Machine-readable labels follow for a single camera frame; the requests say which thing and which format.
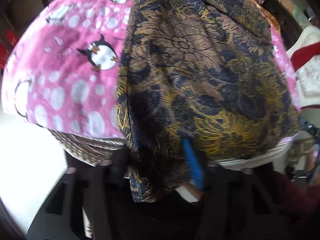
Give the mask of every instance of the pink blanket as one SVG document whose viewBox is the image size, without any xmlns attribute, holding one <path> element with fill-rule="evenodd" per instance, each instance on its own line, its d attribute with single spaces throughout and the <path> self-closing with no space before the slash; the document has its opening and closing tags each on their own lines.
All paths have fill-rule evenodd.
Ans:
<svg viewBox="0 0 320 240">
<path fill-rule="evenodd" d="M 122 137 L 116 81 L 132 0 L 55 0 L 4 70 L 4 111 L 66 133 Z"/>
</svg>

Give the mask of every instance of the flower pattern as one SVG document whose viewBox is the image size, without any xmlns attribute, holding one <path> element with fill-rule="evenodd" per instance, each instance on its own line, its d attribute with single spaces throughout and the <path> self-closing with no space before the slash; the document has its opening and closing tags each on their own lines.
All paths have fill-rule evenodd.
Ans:
<svg viewBox="0 0 320 240">
<path fill-rule="evenodd" d="M 133 199 L 189 178 L 181 137 L 208 158 L 250 158 L 299 125 L 249 0 L 133 0 L 117 87 Z"/>
</svg>

